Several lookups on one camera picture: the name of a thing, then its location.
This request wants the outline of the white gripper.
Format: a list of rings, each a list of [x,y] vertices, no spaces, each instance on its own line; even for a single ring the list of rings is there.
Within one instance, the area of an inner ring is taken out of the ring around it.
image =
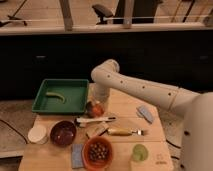
[[[92,100],[95,104],[99,104],[104,110],[108,107],[108,99],[110,89],[101,84],[95,83],[92,87]]]

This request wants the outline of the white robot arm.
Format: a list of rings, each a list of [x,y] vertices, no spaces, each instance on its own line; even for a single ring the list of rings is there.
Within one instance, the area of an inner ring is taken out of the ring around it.
[[[184,118],[180,171],[213,171],[213,92],[197,93],[177,86],[119,73],[108,59],[91,71],[94,96],[106,101],[113,88]]]

